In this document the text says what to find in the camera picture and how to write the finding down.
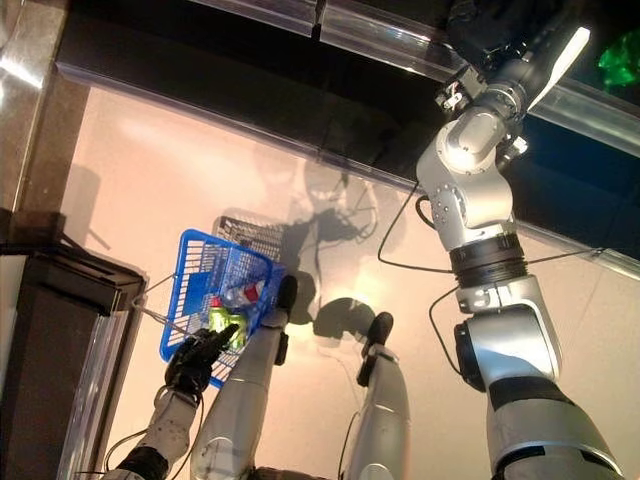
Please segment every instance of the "white bottle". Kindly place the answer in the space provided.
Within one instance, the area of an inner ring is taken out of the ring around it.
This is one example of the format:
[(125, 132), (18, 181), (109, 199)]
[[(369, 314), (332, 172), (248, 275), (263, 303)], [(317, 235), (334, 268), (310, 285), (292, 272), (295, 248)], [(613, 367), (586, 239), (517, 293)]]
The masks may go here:
[(258, 302), (264, 288), (264, 280), (257, 283), (249, 283), (241, 287), (230, 288), (224, 292), (222, 303), (227, 308), (248, 307)]

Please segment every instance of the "blue plastic basket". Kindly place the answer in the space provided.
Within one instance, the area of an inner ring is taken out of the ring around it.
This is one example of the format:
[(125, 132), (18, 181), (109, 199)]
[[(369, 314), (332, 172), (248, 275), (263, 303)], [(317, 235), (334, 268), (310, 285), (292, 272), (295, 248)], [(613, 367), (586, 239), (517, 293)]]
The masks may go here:
[[(229, 288), (264, 280), (258, 302), (242, 310), (251, 336), (274, 307), (283, 276), (284, 267), (260, 253), (197, 230), (187, 230), (180, 239), (167, 318), (189, 333), (208, 328), (212, 297)], [(160, 356), (165, 362), (185, 338), (185, 334), (165, 325), (160, 343)], [(213, 365), (211, 385), (220, 388), (224, 384), (241, 352), (242, 349), (229, 350), (220, 356)]]

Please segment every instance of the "black cable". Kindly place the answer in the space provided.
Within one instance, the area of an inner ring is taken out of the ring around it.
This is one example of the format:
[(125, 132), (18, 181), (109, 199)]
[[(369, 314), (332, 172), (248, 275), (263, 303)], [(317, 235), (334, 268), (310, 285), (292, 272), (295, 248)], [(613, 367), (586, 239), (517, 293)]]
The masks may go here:
[(342, 452), (340, 452), (340, 463), (338, 463), (338, 480), (340, 480), (340, 474), (342, 473), (342, 461), (344, 460), (344, 452), (347, 449), (347, 441), (349, 440), (349, 433), (351, 433), (351, 427), (353, 427), (353, 421), (356, 419), (360, 412), (357, 410), (353, 412), (351, 416), (351, 421), (349, 422), (349, 426), (347, 427), (347, 434), (344, 437), (344, 443), (342, 444)]
[(436, 226), (434, 225), (434, 223), (422, 211), (422, 202), (428, 202), (428, 201), (429, 201), (429, 196), (428, 195), (422, 195), (422, 196), (418, 197), (418, 199), (416, 200), (416, 213), (420, 217), (420, 220), (422, 220), (424, 223), (426, 223), (432, 229), (435, 230)]
[(449, 355), (449, 350), (447, 350), (447, 346), (445, 345), (444, 340), (442, 339), (442, 335), (440, 335), (440, 330), (438, 330), (436, 322), (433, 319), (433, 309), (436, 307), (436, 305), (438, 305), (438, 303), (440, 303), (442, 300), (447, 298), (449, 295), (451, 295), (457, 289), (458, 289), (457, 286), (453, 287), (447, 293), (445, 293), (445, 294), (441, 295), (440, 297), (438, 297), (431, 304), (431, 306), (429, 307), (429, 320), (431, 321), (431, 326), (433, 327), (433, 331), (436, 333), (436, 336), (438, 337), (438, 341), (440, 342), (440, 346), (442, 347), (442, 351), (444, 352), (445, 357), (447, 357), (447, 361), (449, 362), (449, 365), (451, 365), (451, 368), (453, 369), (454, 372), (456, 372), (458, 375), (462, 375), (460, 373), (460, 369), (458, 367), (456, 367), (456, 365), (453, 363), (453, 360), (451, 359), (451, 355)]
[(404, 263), (392, 262), (392, 261), (385, 260), (384, 258), (382, 258), (382, 249), (384, 248), (385, 244), (387, 243), (387, 239), (389, 238), (389, 234), (391, 233), (391, 230), (393, 230), (393, 227), (395, 227), (396, 223), (398, 223), (398, 219), (400, 218), (400, 215), (402, 215), (402, 212), (404, 212), (404, 209), (406, 208), (407, 204), (409, 203), (409, 200), (411, 200), (411, 197), (413, 197), (413, 194), (416, 193), (416, 190), (418, 189), (418, 185), (419, 185), (419, 182), (416, 182), (415, 185), (413, 186), (413, 188), (411, 189), (411, 192), (409, 193), (409, 196), (404, 201), (404, 203), (402, 204), (402, 207), (400, 207), (400, 210), (398, 210), (398, 213), (396, 214), (395, 218), (391, 222), (391, 225), (389, 225), (387, 233), (385, 233), (384, 237), (382, 237), (382, 242), (380, 242), (380, 247), (378, 247), (378, 261), (381, 262), (381, 263), (385, 263), (387, 265), (391, 265), (393, 267), (406, 268), (408, 270), (419, 270), (421, 272), (448, 273), (448, 274), (451, 274), (451, 273), (453, 273), (453, 271), (451, 271), (451, 270), (443, 270), (443, 269), (440, 269), (440, 268), (430, 268), (430, 267), (419, 267), (417, 265), (407, 265), (407, 264), (404, 264)]
[(602, 247), (588, 248), (588, 249), (585, 249), (585, 250), (576, 250), (575, 252), (563, 253), (561, 255), (552, 255), (550, 257), (536, 258), (535, 260), (531, 260), (531, 261), (527, 262), (527, 264), (533, 265), (534, 263), (550, 262), (552, 260), (558, 260), (560, 258), (571, 257), (573, 255), (580, 255), (582, 253), (593, 253), (593, 254), (598, 254), (599, 255), (604, 251), (605, 251), (605, 249), (602, 248)]
[(147, 427), (144, 430), (140, 430), (139, 432), (132, 433), (131, 435), (127, 435), (126, 437), (121, 438), (116, 443), (114, 443), (112, 445), (112, 447), (109, 449), (109, 451), (107, 452), (107, 454), (104, 456), (104, 470), (105, 470), (105, 472), (110, 472), (111, 471), (111, 468), (109, 467), (109, 459), (111, 458), (111, 455), (113, 454), (113, 452), (115, 452), (116, 448), (118, 448), (123, 443), (128, 442), (129, 440), (133, 440), (134, 438), (139, 437), (140, 435), (144, 435), (145, 433), (147, 433), (148, 429), (149, 428)]

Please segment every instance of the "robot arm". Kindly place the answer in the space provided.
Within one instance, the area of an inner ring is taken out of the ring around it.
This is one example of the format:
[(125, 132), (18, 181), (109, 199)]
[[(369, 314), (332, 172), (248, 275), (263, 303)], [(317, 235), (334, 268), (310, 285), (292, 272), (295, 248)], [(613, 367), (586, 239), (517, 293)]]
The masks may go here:
[(145, 435), (120, 464), (104, 475), (105, 480), (163, 480), (173, 464), (189, 448), (189, 429), (202, 392), (218, 359), (238, 325), (220, 333), (198, 330), (171, 358), (165, 372), (165, 387), (156, 395), (155, 410)]
[(538, 282), (527, 273), (511, 190), (496, 167), (498, 145), (513, 140), (528, 108), (586, 43), (588, 31), (571, 33), (508, 61), (417, 166), (460, 287), (460, 310), (471, 315), (455, 328), (456, 350), (464, 380), (488, 392), (496, 480), (621, 478), (587, 414), (555, 384), (560, 345)]

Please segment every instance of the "metal wire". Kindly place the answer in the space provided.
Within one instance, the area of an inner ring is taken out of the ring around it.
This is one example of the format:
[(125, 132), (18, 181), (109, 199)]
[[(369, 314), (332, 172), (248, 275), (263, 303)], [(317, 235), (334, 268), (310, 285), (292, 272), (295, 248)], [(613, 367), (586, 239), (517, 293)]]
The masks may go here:
[(160, 315), (159, 313), (154, 312), (153, 310), (149, 310), (148, 308), (143, 307), (142, 305), (140, 305), (140, 302), (143, 300), (143, 297), (149, 293), (151, 290), (153, 290), (154, 288), (158, 287), (159, 285), (162, 285), (164, 282), (166, 282), (167, 280), (171, 279), (171, 278), (175, 278), (176, 274), (172, 273), (171, 275), (166, 276), (165, 278), (163, 278), (162, 280), (160, 280), (158, 283), (156, 283), (155, 285), (147, 288), (144, 292), (142, 292), (140, 295), (136, 296), (132, 302), (131, 302), (131, 306), (133, 308), (135, 308), (136, 310), (149, 315), (151, 318), (153, 318), (156, 322), (162, 324), (162, 325), (167, 325), (169, 326), (169, 328), (172, 328), (173, 330), (180, 332), (184, 335), (191, 335), (191, 333), (182, 328), (179, 325), (176, 325), (175, 323), (173, 323), (171, 320), (169, 320), (167, 317), (165, 317), (164, 315)]

